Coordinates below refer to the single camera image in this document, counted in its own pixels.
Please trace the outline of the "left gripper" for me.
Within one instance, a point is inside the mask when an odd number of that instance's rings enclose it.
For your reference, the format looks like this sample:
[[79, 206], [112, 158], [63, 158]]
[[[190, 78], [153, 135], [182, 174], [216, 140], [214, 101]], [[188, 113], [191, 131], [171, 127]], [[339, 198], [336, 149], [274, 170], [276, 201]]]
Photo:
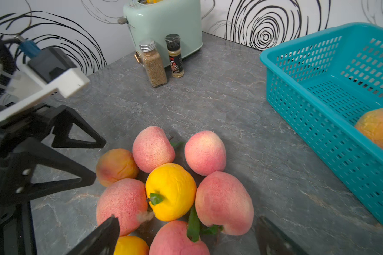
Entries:
[[[54, 139], [48, 147], [42, 140], [51, 130]], [[0, 123], [0, 255], [37, 254], [31, 200], [95, 182], [93, 171], [53, 148], [105, 145], [106, 140], [66, 105], [40, 105]]]

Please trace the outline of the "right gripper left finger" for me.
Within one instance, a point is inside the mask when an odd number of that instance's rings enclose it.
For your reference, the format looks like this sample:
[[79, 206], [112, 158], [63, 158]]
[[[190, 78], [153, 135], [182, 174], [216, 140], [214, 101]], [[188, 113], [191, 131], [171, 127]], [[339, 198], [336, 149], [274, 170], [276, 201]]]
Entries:
[[119, 220], [109, 217], [67, 255], [113, 255], [120, 236]]

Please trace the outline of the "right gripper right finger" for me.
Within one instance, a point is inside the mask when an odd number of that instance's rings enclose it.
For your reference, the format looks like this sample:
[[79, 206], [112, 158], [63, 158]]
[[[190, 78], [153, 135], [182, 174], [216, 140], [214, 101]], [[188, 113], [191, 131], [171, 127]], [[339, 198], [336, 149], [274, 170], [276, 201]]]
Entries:
[[261, 255], [308, 255], [303, 248], [265, 216], [258, 218], [255, 236]]

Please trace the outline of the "orange peach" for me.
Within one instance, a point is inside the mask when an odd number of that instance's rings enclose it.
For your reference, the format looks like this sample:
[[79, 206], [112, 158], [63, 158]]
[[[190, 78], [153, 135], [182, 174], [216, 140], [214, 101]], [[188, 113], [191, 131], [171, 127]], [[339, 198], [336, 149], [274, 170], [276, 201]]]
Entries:
[[96, 176], [104, 187], [122, 179], [135, 179], [139, 171], [133, 153], [125, 149], [108, 151], [99, 158], [96, 165]]
[[366, 112], [355, 128], [383, 150], [383, 108]]

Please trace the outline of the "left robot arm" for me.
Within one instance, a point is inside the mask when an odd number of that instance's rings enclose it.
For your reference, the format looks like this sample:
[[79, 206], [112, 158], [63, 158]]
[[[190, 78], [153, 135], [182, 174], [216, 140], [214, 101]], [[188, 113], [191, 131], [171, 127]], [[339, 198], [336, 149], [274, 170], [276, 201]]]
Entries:
[[105, 139], [73, 108], [43, 103], [88, 83], [63, 50], [0, 38], [0, 255], [36, 254], [32, 200], [95, 182], [58, 149], [103, 148]]

